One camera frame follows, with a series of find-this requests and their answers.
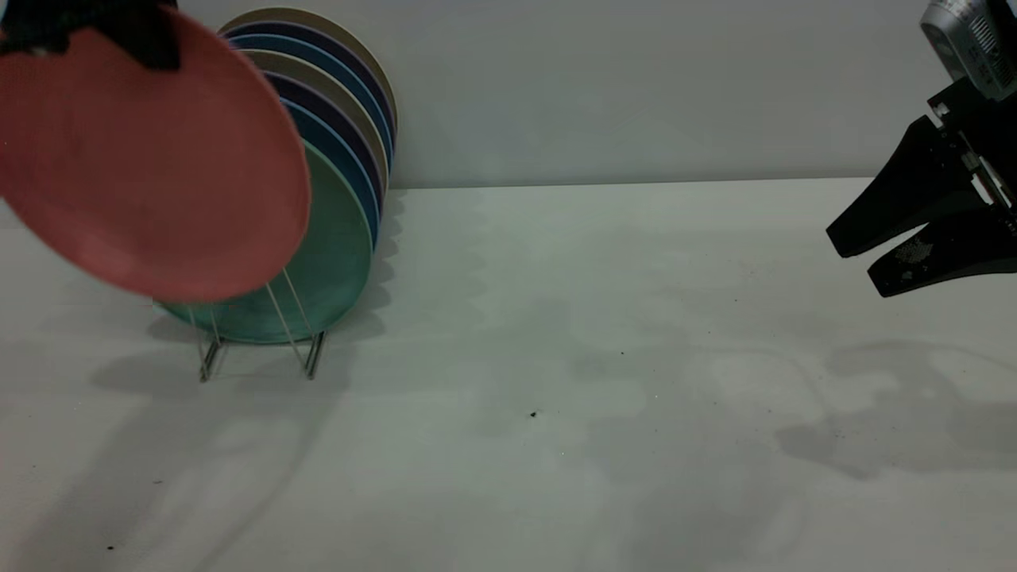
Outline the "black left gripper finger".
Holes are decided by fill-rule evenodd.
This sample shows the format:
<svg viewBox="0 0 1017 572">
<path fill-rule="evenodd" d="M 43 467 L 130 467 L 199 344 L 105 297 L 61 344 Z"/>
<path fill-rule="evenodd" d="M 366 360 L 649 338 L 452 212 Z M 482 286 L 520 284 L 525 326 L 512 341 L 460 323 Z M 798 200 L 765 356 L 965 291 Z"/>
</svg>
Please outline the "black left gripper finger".
<svg viewBox="0 0 1017 572">
<path fill-rule="evenodd" d="M 119 14 L 121 47 L 149 70 L 179 70 L 180 48 L 170 10 L 178 1 L 134 1 Z"/>
</svg>

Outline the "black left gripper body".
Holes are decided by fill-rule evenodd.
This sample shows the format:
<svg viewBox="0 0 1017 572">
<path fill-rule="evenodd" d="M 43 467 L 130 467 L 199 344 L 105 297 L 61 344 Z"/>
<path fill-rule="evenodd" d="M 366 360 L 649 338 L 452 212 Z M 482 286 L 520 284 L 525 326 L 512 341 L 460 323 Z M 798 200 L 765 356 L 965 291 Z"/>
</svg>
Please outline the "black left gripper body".
<svg viewBox="0 0 1017 572">
<path fill-rule="evenodd" d="M 3 1 L 1 54 L 64 53 L 72 33 L 119 6 L 119 1 Z"/>
</svg>

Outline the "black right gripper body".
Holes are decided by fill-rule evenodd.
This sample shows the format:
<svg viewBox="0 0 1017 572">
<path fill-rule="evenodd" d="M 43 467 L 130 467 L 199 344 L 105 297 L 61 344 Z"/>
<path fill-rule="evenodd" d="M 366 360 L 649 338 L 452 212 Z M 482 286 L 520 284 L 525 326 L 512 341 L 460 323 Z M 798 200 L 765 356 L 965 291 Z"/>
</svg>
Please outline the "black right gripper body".
<svg viewBox="0 0 1017 572">
<path fill-rule="evenodd" d="M 994 100 L 963 79 L 928 103 L 940 121 L 931 146 L 929 230 L 1015 230 L 1014 95 Z"/>
</svg>

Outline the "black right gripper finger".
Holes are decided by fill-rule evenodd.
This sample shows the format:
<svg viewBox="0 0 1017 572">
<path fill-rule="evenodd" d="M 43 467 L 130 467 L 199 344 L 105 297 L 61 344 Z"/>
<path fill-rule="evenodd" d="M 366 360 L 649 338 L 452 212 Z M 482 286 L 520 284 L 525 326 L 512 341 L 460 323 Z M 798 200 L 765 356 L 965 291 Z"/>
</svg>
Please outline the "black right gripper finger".
<svg viewBox="0 0 1017 572">
<path fill-rule="evenodd" d="M 1016 272 L 1012 211 L 966 211 L 929 223 L 868 269 L 880 296 L 901 296 L 967 276 Z"/>
<path fill-rule="evenodd" d="M 984 207 L 965 153 L 958 135 L 930 117 L 913 121 L 875 179 L 828 225 L 839 256 L 860 256 L 918 226 Z"/>
</svg>

